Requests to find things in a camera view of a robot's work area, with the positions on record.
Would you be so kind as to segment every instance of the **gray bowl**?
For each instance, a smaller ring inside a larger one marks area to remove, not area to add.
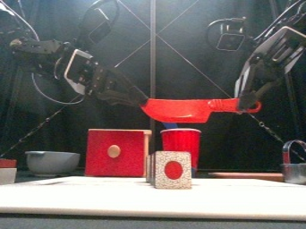
[[[36,176],[56,176],[71,173],[80,160],[80,154],[56,151],[27,151],[28,170]]]
[[[282,164],[281,166],[285,182],[306,184],[306,163]]]

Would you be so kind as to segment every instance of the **red circle label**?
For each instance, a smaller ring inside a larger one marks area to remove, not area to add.
[[[165,174],[169,179],[177,180],[183,174],[183,166],[177,161],[170,161],[165,166]]]

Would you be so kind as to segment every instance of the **red box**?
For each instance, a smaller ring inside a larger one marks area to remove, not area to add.
[[[146,175],[150,130],[90,129],[86,176]]]

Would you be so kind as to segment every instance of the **metal pole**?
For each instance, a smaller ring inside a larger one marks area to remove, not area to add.
[[[155,43],[155,39],[157,39],[157,33],[155,33],[155,29],[157,29],[157,20],[155,20],[155,13],[157,13],[157,2],[155,0],[151,0],[151,64],[150,64],[150,68],[151,68],[151,75],[150,75],[150,79],[151,79],[151,98],[155,98],[155,67],[157,67],[157,43]],[[155,120],[151,119],[150,120],[150,129],[153,131],[153,138],[151,138],[151,153],[155,152]]]

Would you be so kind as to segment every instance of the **small box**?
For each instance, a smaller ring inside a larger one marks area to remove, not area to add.
[[[90,129],[86,176],[146,176],[150,130]]]
[[[149,156],[147,182],[157,189],[191,189],[191,155],[182,151],[157,151]]]

